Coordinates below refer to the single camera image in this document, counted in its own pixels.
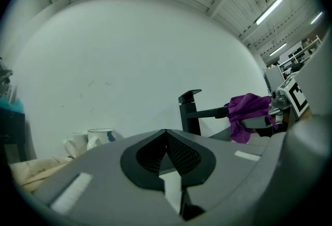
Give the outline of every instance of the white mug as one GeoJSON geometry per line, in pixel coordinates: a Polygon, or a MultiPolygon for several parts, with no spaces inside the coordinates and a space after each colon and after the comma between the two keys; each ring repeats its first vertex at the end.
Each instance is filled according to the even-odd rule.
{"type": "Polygon", "coordinates": [[[96,146],[103,145],[108,142],[115,141],[112,135],[114,129],[90,129],[88,130],[88,145],[87,150],[96,146]]]}
{"type": "Polygon", "coordinates": [[[87,151],[88,135],[86,132],[71,132],[63,146],[69,156],[76,158],[87,151]]]}

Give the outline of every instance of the purple cloth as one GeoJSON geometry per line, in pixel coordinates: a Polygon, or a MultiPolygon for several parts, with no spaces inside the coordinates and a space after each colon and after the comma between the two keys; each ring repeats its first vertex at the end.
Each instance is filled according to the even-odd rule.
{"type": "Polygon", "coordinates": [[[244,119],[266,116],[273,127],[278,128],[269,115],[270,103],[271,98],[269,96],[260,97],[253,93],[231,98],[230,102],[225,104],[225,106],[228,106],[227,117],[231,125],[231,139],[237,143],[247,143],[249,141],[250,134],[254,130],[246,129],[240,124],[240,121],[244,119]]]}

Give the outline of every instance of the fluorescent light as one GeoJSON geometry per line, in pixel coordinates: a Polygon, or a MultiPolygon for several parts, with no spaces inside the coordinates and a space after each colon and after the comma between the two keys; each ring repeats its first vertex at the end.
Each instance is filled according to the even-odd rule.
{"type": "Polygon", "coordinates": [[[318,16],[311,22],[311,24],[314,23],[319,18],[319,16],[322,15],[322,13],[323,12],[319,13],[318,16]]]}
{"type": "Polygon", "coordinates": [[[256,24],[259,25],[277,6],[281,3],[282,0],[275,0],[270,7],[256,20],[256,24]]]}
{"type": "Polygon", "coordinates": [[[276,53],[277,51],[279,51],[281,48],[283,48],[286,45],[286,43],[284,43],[281,47],[279,47],[278,49],[276,49],[276,51],[274,51],[273,53],[270,54],[270,56],[272,56],[274,53],[276,53]]]}

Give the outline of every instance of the black object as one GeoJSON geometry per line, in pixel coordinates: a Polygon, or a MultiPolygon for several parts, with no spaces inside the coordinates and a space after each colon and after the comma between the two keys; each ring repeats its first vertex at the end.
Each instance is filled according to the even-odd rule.
{"type": "Polygon", "coordinates": [[[195,135],[201,135],[201,129],[199,126],[199,118],[215,117],[223,118],[228,114],[228,107],[220,107],[210,110],[197,111],[194,95],[202,90],[190,90],[182,94],[178,98],[180,105],[180,114],[182,121],[182,129],[185,132],[189,132],[195,135]]]}
{"type": "Polygon", "coordinates": [[[121,169],[137,186],[164,191],[159,171],[166,152],[182,177],[184,190],[204,183],[216,166],[216,158],[209,149],[172,130],[160,130],[127,148],[121,155],[121,169]]]}
{"type": "Polygon", "coordinates": [[[25,115],[0,108],[0,143],[16,144],[20,161],[26,161],[25,153],[25,115]]]}

